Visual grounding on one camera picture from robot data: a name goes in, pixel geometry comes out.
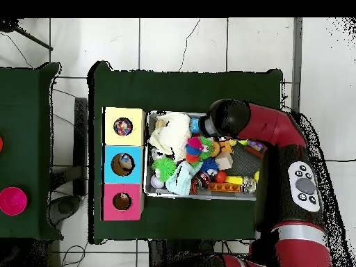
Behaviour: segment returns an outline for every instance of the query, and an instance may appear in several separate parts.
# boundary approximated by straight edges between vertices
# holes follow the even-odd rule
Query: yellow box
[[[104,141],[106,145],[143,145],[143,134],[145,131],[145,112],[142,109],[106,107],[103,108],[103,118],[105,118]],[[131,131],[125,136],[117,134],[114,129],[115,123],[120,118],[129,120],[124,120],[125,123],[131,123]]]

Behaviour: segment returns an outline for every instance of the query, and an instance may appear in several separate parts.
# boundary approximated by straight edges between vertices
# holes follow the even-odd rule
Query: table
[[[280,107],[282,72],[181,73],[113,71],[96,62],[89,84],[89,236],[100,239],[251,239],[254,202],[145,198],[139,221],[100,220],[102,107],[141,108],[145,112],[205,113],[222,98]]]

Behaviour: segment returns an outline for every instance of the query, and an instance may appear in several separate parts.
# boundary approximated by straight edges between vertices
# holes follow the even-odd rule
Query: green spiky ball
[[[159,169],[159,180],[165,182],[170,178],[175,169],[176,169],[175,162],[166,156],[162,159],[157,159],[152,164],[152,169]]]

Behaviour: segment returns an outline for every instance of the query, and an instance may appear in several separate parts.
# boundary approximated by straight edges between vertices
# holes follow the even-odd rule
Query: blue box
[[[128,154],[132,157],[134,167],[130,174],[116,175],[111,169],[111,161],[117,154]],[[106,184],[141,184],[143,180],[143,147],[105,146],[104,183]]]

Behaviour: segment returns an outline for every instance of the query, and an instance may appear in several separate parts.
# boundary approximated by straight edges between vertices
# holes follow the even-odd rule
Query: shape sorter box
[[[124,176],[113,172],[111,162],[118,154],[128,154],[133,160],[132,171]],[[105,184],[142,184],[143,181],[143,147],[105,146],[104,156],[104,182]]]
[[[116,209],[115,196],[124,193],[130,199],[129,206],[125,210]],[[104,184],[104,196],[102,195],[102,220],[104,221],[130,221],[140,220],[143,211],[145,195],[141,184]]]
[[[103,140],[105,145],[143,145],[145,112],[142,109],[104,107],[102,111],[105,120]],[[125,128],[128,128],[127,135],[120,135],[115,131],[115,123],[120,119],[123,119]]]

